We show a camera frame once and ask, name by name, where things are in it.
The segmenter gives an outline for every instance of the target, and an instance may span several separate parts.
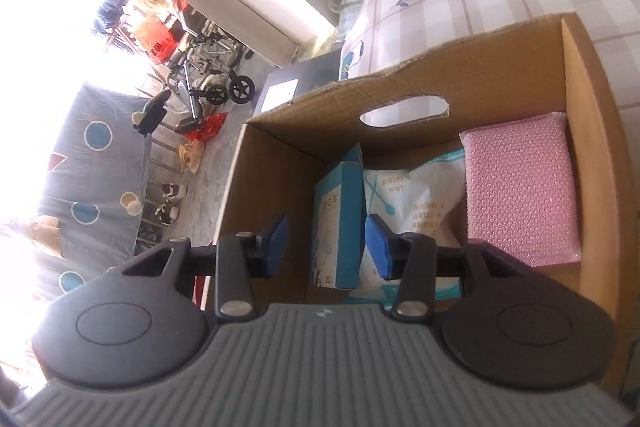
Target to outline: shoe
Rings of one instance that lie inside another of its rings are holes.
[[[162,185],[162,199],[166,203],[177,203],[187,195],[186,185],[167,183]]]
[[[170,225],[176,219],[178,219],[179,209],[175,206],[170,206],[168,204],[160,204],[156,208],[156,216],[160,219],[161,223],[165,225]]]

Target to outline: stroller wheel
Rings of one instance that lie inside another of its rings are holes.
[[[211,86],[206,91],[205,98],[211,105],[222,105],[229,99],[225,86]]]
[[[236,103],[247,103],[255,94],[254,81],[241,74],[229,82],[229,98]]]

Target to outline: teal and white box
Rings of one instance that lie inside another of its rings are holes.
[[[356,145],[316,185],[311,282],[351,290],[360,280],[364,227],[362,152]]]

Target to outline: round blue object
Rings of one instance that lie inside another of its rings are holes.
[[[84,142],[91,150],[104,151],[111,145],[111,140],[113,140],[113,133],[104,122],[92,121],[84,130]]]
[[[81,225],[92,225],[98,221],[100,208],[89,203],[74,203],[71,205],[71,214]]]
[[[75,290],[78,286],[84,284],[84,278],[78,272],[64,272],[58,279],[60,289],[64,293],[68,293],[71,290]]]

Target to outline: pink sponge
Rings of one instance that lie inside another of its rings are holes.
[[[565,121],[554,112],[460,135],[469,237],[529,266],[580,261]]]

